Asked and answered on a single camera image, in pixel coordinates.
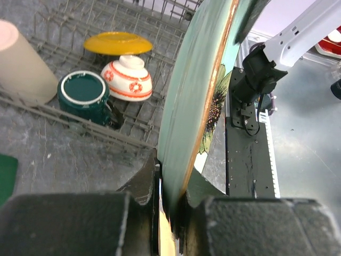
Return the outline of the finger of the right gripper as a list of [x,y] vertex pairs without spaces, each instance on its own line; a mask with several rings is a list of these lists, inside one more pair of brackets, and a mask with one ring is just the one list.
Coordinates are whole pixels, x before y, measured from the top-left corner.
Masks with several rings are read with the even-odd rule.
[[248,1],[247,9],[243,14],[241,25],[239,26],[235,43],[242,43],[253,25],[268,5],[270,0],[251,0]]

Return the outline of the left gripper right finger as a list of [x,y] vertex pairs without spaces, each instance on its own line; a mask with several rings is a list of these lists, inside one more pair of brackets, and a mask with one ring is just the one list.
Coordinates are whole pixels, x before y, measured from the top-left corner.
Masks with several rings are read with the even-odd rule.
[[311,199],[227,197],[193,171],[181,211],[184,255],[340,255],[340,228]]

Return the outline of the yellow small plate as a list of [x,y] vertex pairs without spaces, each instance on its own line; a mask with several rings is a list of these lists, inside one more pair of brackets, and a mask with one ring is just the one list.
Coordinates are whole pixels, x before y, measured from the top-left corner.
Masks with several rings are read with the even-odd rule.
[[142,36],[108,31],[91,36],[85,40],[84,49],[102,55],[136,55],[151,51],[152,43]]

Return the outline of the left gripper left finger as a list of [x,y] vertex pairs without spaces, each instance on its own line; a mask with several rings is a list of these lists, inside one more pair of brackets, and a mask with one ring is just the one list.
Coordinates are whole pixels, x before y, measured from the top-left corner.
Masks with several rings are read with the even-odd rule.
[[1,255],[158,255],[159,161],[116,191],[26,194],[1,208]]

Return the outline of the light green flower plate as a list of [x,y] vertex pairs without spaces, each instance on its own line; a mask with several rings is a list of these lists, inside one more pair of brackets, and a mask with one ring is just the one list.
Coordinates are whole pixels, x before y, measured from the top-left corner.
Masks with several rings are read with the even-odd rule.
[[185,193],[205,130],[218,71],[231,71],[236,37],[251,1],[204,1],[189,23],[165,98],[157,158],[161,163],[163,208],[173,221]]

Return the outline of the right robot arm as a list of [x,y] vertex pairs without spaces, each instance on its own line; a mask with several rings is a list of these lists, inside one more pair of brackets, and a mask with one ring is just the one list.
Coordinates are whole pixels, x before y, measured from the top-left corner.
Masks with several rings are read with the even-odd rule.
[[340,1],[315,1],[286,28],[255,47],[243,60],[244,75],[232,90],[251,104],[272,92],[297,60],[340,26]]

